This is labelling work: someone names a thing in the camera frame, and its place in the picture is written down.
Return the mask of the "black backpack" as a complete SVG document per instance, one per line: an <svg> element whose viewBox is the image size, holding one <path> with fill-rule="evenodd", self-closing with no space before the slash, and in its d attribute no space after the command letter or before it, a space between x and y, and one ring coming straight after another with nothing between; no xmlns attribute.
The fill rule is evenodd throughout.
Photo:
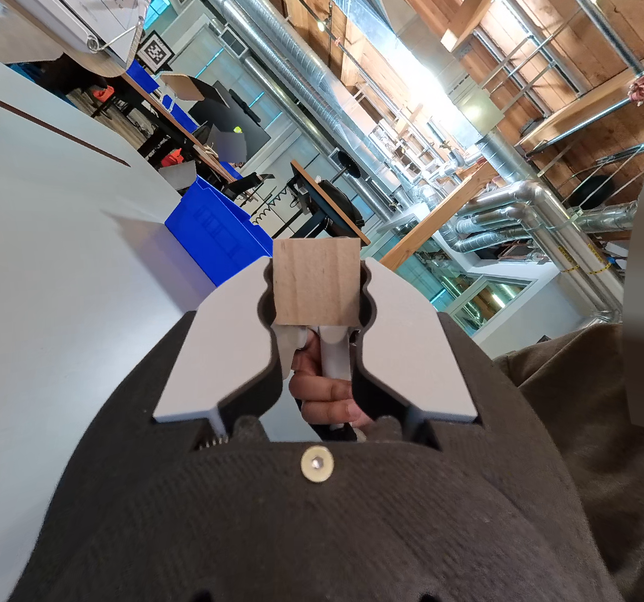
<svg viewBox="0 0 644 602"><path fill-rule="evenodd" d="M348 197L341 190L336 188L330 181L326 179L322 179L319 182L319 186L358 228L364 226L365 220L363 219L358 208L356 208L354 204L351 203Z"/></svg>

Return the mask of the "person's right hand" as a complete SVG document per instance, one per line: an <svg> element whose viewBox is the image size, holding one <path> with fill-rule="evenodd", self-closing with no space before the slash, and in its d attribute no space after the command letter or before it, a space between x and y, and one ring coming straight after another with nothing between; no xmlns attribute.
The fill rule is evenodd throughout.
<svg viewBox="0 0 644 602"><path fill-rule="evenodd" d="M289 382L291 395L301 403L302 418L311 426L349 424L365 430L370 419L352 395L352 383L323 376L318 334L307 331L307 341L294 353L293 376Z"/></svg>

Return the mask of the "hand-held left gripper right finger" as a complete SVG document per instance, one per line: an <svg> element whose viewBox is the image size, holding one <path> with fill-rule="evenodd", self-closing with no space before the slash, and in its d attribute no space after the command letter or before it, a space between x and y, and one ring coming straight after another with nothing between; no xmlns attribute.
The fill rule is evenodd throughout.
<svg viewBox="0 0 644 602"><path fill-rule="evenodd" d="M365 324L356 339L353 398L373 421L397 420L408 440L426 422L473 423L479 413L439 313L379 261L362 262Z"/></svg>

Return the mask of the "grey desk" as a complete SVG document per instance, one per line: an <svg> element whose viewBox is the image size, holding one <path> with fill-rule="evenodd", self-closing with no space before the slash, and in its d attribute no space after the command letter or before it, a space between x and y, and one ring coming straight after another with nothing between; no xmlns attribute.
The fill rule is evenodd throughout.
<svg viewBox="0 0 644 602"><path fill-rule="evenodd" d="M1 66L1 600L117 386L214 289L180 195L112 129Z"/></svg>

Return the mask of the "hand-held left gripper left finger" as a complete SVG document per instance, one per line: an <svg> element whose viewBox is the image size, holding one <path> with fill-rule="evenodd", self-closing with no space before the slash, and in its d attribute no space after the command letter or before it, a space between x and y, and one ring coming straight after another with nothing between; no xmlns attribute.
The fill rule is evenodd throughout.
<svg viewBox="0 0 644 602"><path fill-rule="evenodd" d="M270 258L259 258L199 306L153 413L158 423L204 419L231 437L236 421L260 418L283 389Z"/></svg>

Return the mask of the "small blue bin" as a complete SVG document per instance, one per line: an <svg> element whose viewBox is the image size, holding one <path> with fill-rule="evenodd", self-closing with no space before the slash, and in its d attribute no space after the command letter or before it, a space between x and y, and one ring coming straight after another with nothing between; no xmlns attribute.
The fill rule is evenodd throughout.
<svg viewBox="0 0 644 602"><path fill-rule="evenodd" d="M192 117L186 113L178 104L178 100L170 95L164 95L161 99L163 107L172 115L172 117L189 133L197 130L198 124Z"/></svg>
<svg viewBox="0 0 644 602"><path fill-rule="evenodd" d="M125 72L137 85L146 93L151 94L158 89L157 81L145 70L145 68L134 59L130 67Z"/></svg>

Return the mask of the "silver ventilation duct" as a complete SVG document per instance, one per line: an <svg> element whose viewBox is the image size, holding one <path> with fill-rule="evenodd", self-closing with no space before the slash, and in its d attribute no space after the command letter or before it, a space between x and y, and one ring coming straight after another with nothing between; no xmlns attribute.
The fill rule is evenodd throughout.
<svg viewBox="0 0 644 602"><path fill-rule="evenodd" d="M463 149L496 155L503 114L405 0L332 0Z"/></svg>
<svg viewBox="0 0 644 602"><path fill-rule="evenodd" d="M318 121L373 179L401 202L412 201L393 168L393 156L372 138L377 123L269 0L208 0Z"/></svg>

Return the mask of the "wooden support post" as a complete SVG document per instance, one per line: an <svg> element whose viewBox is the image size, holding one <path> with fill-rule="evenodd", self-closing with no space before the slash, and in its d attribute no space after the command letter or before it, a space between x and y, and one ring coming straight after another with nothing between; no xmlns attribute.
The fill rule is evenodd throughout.
<svg viewBox="0 0 644 602"><path fill-rule="evenodd" d="M478 195L496 176L496 171L489 163L481 164L462 184L456 187L446 198L431 209L414 229L405 235L389 252L380 259L380 263L391 271L396 271L420 247L444 226L465 204Z"/></svg>

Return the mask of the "blue-taped wooden cube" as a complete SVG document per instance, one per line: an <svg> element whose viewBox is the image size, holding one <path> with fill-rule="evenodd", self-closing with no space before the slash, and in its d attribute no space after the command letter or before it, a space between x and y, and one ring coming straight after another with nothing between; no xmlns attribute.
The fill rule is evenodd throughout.
<svg viewBox="0 0 644 602"><path fill-rule="evenodd" d="M358 238L277 239L272 252L275 324L358 327Z"/></svg>

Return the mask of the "tan cardboard sheet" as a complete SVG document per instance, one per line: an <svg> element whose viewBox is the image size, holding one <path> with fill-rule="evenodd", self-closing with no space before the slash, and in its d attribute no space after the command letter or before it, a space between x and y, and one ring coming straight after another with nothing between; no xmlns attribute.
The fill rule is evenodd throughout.
<svg viewBox="0 0 644 602"><path fill-rule="evenodd" d="M172 89L175 96L183 101L200 102L205 99L197 85L188 75L163 72L159 75L158 80Z"/></svg>

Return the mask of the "blue plastic bin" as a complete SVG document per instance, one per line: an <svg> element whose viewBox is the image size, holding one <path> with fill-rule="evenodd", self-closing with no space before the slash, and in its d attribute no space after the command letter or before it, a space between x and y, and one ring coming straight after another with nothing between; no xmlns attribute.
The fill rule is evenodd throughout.
<svg viewBox="0 0 644 602"><path fill-rule="evenodd" d="M272 238L253 224L246 211L199 176L165 226L215 286L255 260L272 257Z"/></svg>

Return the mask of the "silver insulated pipes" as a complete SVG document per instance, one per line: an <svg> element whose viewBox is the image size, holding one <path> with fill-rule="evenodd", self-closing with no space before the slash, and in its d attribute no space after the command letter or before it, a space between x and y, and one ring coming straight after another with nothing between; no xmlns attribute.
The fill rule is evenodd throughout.
<svg viewBox="0 0 644 602"><path fill-rule="evenodd" d="M590 211L567 210L498 133L495 142L492 162L484 159L505 186L474 197L436 233L448 249L462 254L523 237L532 239L559 272L571 279L599 317L621 321L624 282L589 235L630 230L638 202ZM430 209L444 199L431 185L418 187L417 195Z"/></svg>

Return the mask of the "white sign board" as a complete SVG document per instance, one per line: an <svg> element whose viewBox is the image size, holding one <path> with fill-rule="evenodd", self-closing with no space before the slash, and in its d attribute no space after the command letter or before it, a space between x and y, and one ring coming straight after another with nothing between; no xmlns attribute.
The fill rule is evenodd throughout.
<svg viewBox="0 0 644 602"><path fill-rule="evenodd" d="M161 167L159 175L178 192L189 188L197 179L197 166L194 160Z"/></svg>

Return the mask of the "framed tag sign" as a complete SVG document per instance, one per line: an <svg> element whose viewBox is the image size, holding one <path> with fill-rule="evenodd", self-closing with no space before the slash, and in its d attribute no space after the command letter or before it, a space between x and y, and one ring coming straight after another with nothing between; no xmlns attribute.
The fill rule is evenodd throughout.
<svg viewBox="0 0 644 602"><path fill-rule="evenodd" d="M174 51L155 30L146 33L135 54L140 65L153 75L171 70L169 64L174 57Z"/></svg>

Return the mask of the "wooden-top standing desk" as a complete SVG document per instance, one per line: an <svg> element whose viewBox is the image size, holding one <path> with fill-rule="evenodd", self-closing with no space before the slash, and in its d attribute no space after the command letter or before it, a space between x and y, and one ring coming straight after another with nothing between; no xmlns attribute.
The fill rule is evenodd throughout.
<svg viewBox="0 0 644 602"><path fill-rule="evenodd" d="M293 196L298 211L272 236L273 240L290 230L289 237L299 239L314 239L325 233L329 237L357 238L361 247L371 243L299 162L291 160L290 165L293 176L286 189Z"/></svg>

